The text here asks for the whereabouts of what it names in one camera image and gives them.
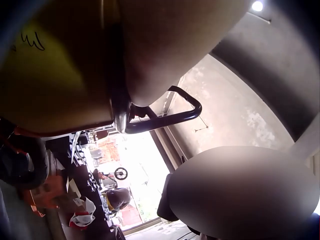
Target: tire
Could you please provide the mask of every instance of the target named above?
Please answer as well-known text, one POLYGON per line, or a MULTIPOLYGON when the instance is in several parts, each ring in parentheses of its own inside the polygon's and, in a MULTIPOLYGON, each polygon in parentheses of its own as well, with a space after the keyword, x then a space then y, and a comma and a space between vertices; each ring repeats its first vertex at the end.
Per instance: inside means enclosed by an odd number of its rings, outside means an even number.
POLYGON ((125 240, 125 236, 120 227, 116 226, 113 232, 108 233, 104 236, 105 240, 125 240))
MULTIPOLYGON (((21 176, 15 175, 2 175, 0 178, 19 189, 35 189, 45 182, 49 174, 49 158, 45 148, 44 143, 39 138, 25 137, 21 135, 12 135, 9 138, 9 142, 16 148, 21 149, 22 151, 29 154, 34 170, 26 171, 21 176)), ((8 152, 8 155, 11 156, 12 161, 15 157, 18 158, 18 154, 14 153, 12 150, 8 152)))
POLYGON ((114 172, 115 178, 118 180, 125 180, 128 177, 128 171, 123 167, 118 167, 114 172), (124 177, 120 177, 117 172, 124 172, 124 177))

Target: ceiling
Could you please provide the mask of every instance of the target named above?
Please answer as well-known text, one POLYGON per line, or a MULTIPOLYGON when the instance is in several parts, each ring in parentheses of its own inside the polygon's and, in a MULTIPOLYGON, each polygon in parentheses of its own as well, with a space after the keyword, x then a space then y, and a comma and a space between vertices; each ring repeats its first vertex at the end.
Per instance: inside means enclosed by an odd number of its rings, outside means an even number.
POLYGON ((212 50, 269 105, 296 141, 319 112, 318 1, 261 0, 212 50))

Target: black metal handle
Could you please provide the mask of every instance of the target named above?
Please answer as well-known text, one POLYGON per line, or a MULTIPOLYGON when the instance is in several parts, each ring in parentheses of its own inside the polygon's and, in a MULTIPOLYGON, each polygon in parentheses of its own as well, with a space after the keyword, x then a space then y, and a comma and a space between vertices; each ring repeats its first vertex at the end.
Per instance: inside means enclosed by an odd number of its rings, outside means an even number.
POLYGON ((191 119, 198 117, 202 111, 202 106, 198 100, 191 97, 188 93, 177 86, 171 86, 168 91, 176 92, 182 96, 187 102, 194 106, 191 111, 186 111, 182 113, 176 113, 173 115, 168 115, 164 117, 156 117, 155 113, 147 107, 150 120, 138 122, 138 123, 127 123, 124 133, 135 134, 140 132, 151 131, 157 128, 162 128, 170 126, 177 123, 182 123, 191 119))

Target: red cloth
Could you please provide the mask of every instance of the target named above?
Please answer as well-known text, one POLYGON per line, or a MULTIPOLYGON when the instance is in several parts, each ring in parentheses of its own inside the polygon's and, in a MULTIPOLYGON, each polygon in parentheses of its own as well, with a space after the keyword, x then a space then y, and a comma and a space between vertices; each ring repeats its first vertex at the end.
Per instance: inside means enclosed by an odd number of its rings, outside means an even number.
MULTIPOLYGON (((88 213, 88 212, 75 212, 75 215, 77 215, 77 216, 83 216, 83 215, 89 215, 89 213, 88 213)), ((71 221, 72 216, 71 216, 70 219, 69 219, 69 227, 77 228, 77 229, 80 229, 80 230, 86 230, 86 228, 87 228, 88 226, 85 226, 85 227, 79 227, 79 226, 77 226, 74 222, 71 221)))

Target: bright outdoor area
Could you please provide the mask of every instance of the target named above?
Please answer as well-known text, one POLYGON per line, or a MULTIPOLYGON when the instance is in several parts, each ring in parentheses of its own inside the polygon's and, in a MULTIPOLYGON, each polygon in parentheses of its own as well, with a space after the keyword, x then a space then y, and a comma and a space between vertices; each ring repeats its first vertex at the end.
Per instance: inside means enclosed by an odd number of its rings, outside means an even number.
MULTIPOLYGON (((156 212, 169 170, 149 132, 110 135, 91 144, 85 155, 91 172, 98 169, 104 174, 111 173, 118 188, 127 188, 131 193, 129 205, 112 218, 122 230, 158 217, 156 212), (117 180, 112 174, 119 167, 128 172, 124 180, 117 180)), ((110 179, 102 183, 104 189, 114 187, 110 179)))

